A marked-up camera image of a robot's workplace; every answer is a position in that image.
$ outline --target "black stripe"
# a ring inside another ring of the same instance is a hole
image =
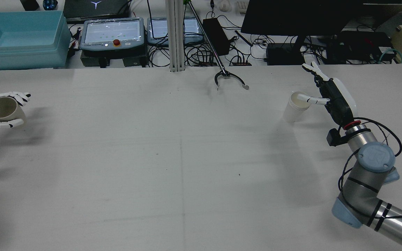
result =
[[[370,189],[370,190],[374,191],[375,193],[378,193],[378,192],[379,192],[379,190],[375,189],[374,187],[371,187],[371,186],[365,184],[365,183],[362,182],[362,181],[358,181],[358,180],[356,180],[355,178],[348,177],[347,179],[348,179],[349,181],[353,181],[354,183],[359,184],[359,185],[361,185],[361,186],[363,186],[363,187],[365,187],[365,188],[367,188],[367,189]]]
[[[376,214],[378,213],[379,208],[382,205],[382,200],[378,201],[378,205],[376,205],[375,210],[373,210],[372,216],[370,216],[370,219],[367,222],[367,227],[370,227],[372,224],[373,220],[375,219]]]
[[[392,204],[388,203],[386,206],[386,209],[384,209],[384,213],[382,213],[381,219],[379,219],[378,224],[376,224],[376,227],[375,227],[376,232],[378,232],[378,230],[381,228],[381,225],[384,222],[384,219],[386,219],[386,215],[390,211],[391,207],[392,207]]]

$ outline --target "desk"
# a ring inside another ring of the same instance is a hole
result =
[[[332,216],[351,151],[325,109],[282,120],[291,91],[319,95],[311,74],[229,70],[250,90],[217,91],[214,67],[0,71],[0,93],[32,93],[0,131],[0,250],[402,250]],[[402,64],[322,70],[402,140]],[[379,197],[402,208],[402,178]]]

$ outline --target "light blue joint cap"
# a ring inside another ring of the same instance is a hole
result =
[[[395,154],[392,149],[380,142],[370,142],[362,146],[357,158],[362,167],[374,173],[387,172],[395,164]]]
[[[384,185],[385,185],[385,184],[392,183],[393,181],[397,181],[397,180],[399,180],[399,173],[398,173],[398,171],[395,169],[395,170],[391,171],[391,172],[387,175],[386,180],[384,181]]]
[[[362,226],[362,223],[350,212],[350,210],[348,210],[348,208],[340,201],[339,198],[336,198],[332,213],[336,218],[340,219],[351,227],[360,228]]]

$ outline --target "white paper cup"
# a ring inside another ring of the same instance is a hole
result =
[[[294,92],[289,97],[288,103],[286,104],[286,108],[283,113],[283,119],[286,122],[294,122],[303,113],[303,111],[307,110],[310,107],[310,103],[299,100],[297,95],[305,94],[303,92]]]
[[[26,115],[18,102],[12,97],[0,97],[0,122],[14,119],[22,119],[26,124]]]

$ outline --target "red emergency stop button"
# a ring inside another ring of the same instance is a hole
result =
[[[118,39],[113,40],[113,45],[116,47],[120,46],[120,41]]]

